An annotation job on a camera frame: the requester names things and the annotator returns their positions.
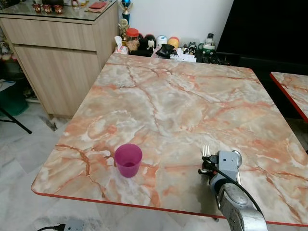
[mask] television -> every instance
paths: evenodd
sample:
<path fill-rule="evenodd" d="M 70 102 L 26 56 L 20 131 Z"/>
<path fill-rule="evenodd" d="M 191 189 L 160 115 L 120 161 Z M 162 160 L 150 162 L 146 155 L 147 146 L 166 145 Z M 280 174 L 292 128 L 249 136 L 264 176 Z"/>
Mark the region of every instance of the television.
<path fill-rule="evenodd" d="M 217 52 L 308 64 L 308 1 L 234 0 Z"/>

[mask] fork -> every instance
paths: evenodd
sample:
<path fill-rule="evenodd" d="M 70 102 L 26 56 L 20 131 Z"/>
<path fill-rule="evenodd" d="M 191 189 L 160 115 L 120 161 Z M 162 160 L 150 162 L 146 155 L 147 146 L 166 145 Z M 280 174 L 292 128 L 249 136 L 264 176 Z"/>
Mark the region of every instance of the fork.
<path fill-rule="evenodd" d="M 209 145 L 202 145 L 202 156 L 211 156 Z"/>

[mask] trophy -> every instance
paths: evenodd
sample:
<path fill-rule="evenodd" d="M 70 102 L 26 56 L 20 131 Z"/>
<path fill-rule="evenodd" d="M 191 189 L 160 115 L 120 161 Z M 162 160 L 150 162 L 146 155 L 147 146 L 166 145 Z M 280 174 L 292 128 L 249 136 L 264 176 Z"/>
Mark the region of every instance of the trophy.
<path fill-rule="evenodd" d="M 118 1 L 118 4 L 123 10 L 122 17 L 126 19 L 129 23 L 129 16 L 130 16 L 129 11 L 132 8 L 133 3 L 131 3 L 130 0 L 122 0 L 122 1 Z"/>

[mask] plastic cup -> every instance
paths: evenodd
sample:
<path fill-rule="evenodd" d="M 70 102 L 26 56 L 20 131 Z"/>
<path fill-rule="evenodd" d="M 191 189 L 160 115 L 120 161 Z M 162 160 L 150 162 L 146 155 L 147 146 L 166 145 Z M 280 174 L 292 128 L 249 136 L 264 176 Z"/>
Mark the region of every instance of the plastic cup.
<path fill-rule="evenodd" d="M 115 151 L 115 162 L 123 177 L 133 177 L 137 174 L 142 159 L 140 147 L 126 143 Z"/>

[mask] marble floor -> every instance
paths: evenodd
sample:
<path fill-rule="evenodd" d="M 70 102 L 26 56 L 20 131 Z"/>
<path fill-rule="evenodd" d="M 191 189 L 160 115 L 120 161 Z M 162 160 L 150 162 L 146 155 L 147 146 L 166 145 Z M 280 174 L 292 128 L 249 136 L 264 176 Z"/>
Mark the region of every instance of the marble floor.
<path fill-rule="evenodd" d="M 65 129 L 67 120 L 53 120 L 38 103 L 16 117 L 33 134 L 16 124 L 0 122 L 0 231 L 36 231 L 65 223 L 85 222 L 84 231 L 227 231 L 224 219 L 184 215 L 119 205 L 105 205 L 34 194 L 31 183 Z M 308 228 L 268 225 L 269 231 L 308 231 Z"/>

